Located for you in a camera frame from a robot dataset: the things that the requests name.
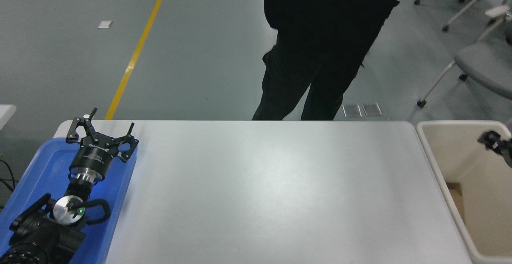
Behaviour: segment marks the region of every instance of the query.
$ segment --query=gray chair seat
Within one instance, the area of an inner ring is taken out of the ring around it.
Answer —
[[[460,49],[454,60],[471,79],[512,100],[512,45],[477,42]]]

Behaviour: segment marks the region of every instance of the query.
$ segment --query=robot gripper in bin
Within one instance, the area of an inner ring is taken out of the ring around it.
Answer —
[[[484,144],[485,149],[503,156],[505,162],[512,168],[512,139],[501,140],[501,135],[496,131],[487,131],[480,136],[478,142]]]
[[[105,179],[115,157],[127,162],[137,147],[138,140],[131,133],[112,138],[95,131],[90,115],[73,119],[66,142],[80,144],[69,167],[69,185],[64,196],[53,200],[46,193],[21,213],[9,227],[14,231],[9,240],[10,249],[0,257],[0,264],[67,264],[82,244],[86,235],[81,232],[87,225],[102,223],[110,217],[110,207],[103,199],[89,200],[93,187]],[[83,127],[86,136],[79,138],[76,129]],[[120,146],[129,148],[120,151]],[[90,220],[86,210],[100,206],[104,215]]]

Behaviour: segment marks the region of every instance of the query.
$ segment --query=black handle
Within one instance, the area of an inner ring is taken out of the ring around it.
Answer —
[[[103,211],[105,214],[103,217],[101,217],[99,219],[88,220],[87,225],[99,224],[99,223],[105,222],[106,220],[108,220],[110,218],[110,206],[108,205],[108,202],[103,199],[96,199],[96,200],[92,200],[92,201],[76,203],[70,207],[70,210],[76,210],[78,208],[91,208],[91,207],[95,207],[95,206],[101,206],[103,208]]]

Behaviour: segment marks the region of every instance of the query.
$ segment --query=yellow floor line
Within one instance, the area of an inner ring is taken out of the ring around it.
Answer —
[[[150,33],[151,27],[153,25],[153,22],[155,21],[155,17],[157,16],[158,9],[160,8],[161,3],[162,0],[157,0],[155,3],[155,7],[153,7],[153,11],[151,12],[150,18],[146,23],[144,31],[142,32],[142,36],[139,39],[139,43],[137,44],[137,47],[133,52],[132,59],[130,59],[130,63],[128,63],[128,67],[126,67],[126,70],[124,71],[121,83],[119,83],[116,94],[114,95],[114,98],[110,103],[110,107],[108,108],[108,111],[106,113],[105,120],[112,120],[112,118],[114,117],[114,113],[116,112],[117,106],[119,105],[121,96],[123,96],[124,89],[126,88],[126,84],[128,83],[130,76],[132,75],[132,71],[135,68],[135,64],[137,63],[137,59],[139,58],[140,51],[142,51],[142,47],[144,47],[144,43],[146,42],[146,38],[148,38],[148,34]]]

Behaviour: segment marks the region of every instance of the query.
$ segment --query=blue tray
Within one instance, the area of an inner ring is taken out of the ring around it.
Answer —
[[[45,193],[50,193],[55,200],[64,196],[69,184],[68,168],[79,147],[79,144],[67,144],[65,138],[54,138],[46,141],[37,150],[0,214],[0,255],[9,249],[9,239],[13,234],[9,226],[20,213]],[[105,199],[110,205],[112,215],[101,224],[86,225],[82,229],[86,238],[70,264],[102,264],[105,261],[136,159],[137,149],[127,163],[116,157],[105,180],[93,188],[90,200]],[[103,211],[100,207],[89,208],[86,215],[90,219],[97,219],[103,215]]]

